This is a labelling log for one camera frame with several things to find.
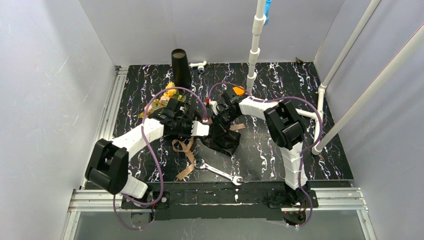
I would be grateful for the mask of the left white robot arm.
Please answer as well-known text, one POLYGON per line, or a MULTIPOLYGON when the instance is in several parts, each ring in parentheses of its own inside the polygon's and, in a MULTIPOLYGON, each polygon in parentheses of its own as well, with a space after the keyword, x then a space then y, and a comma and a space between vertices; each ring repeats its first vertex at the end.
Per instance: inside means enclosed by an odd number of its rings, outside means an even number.
POLYGON ((145 121, 112 140, 99 139, 92 150, 85 178, 109 192, 141 199, 148 185, 129 175, 131 158, 163 136, 203 137, 209 134, 209 125, 200 114, 186 103, 170 99, 148 115, 145 121))

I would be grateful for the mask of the tan satin ribbon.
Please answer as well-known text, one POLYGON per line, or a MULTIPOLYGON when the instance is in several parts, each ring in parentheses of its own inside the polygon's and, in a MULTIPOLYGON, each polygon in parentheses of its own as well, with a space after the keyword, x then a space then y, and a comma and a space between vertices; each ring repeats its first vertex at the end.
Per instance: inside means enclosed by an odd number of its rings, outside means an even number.
POLYGON ((193 146, 194 143, 194 138, 191 137, 188 144, 185 144, 183 141, 180 141, 178 139, 174 139, 172 141, 172 149, 174 152, 176 153, 184 153, 186 158, 189 161, 189 165, 182 170, 180 173, 178 173, 176 175, 176 178, 179 181, 182 181, 185 177, 187 177, 189 174, 191 174, 193 172, 193 170, 195 169, 195 157, 193 152, 191 151, 191 148, 193 146), (178 143, 181 146, 181 149, 177 149, 174 145, 178 143))

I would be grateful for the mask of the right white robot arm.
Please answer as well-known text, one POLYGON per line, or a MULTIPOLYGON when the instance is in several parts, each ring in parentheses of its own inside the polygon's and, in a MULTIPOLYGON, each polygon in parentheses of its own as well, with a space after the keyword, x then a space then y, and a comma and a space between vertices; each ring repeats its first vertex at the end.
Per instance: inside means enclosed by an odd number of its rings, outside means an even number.
POLYGON ((232 155, 240 143, 240 134, 230 129, 231 123, 240 116, 253 116, 266 122, 273 142, 280 148, 285 168, 285 185, 293 190, 307 183, 301 170, 300 153, 303 147, 305 126, 290 100, 266 102, 236 94, 232 89, 222 94, 224 108, 211 116, 209 135, 204 144, 221 153, 232 155))

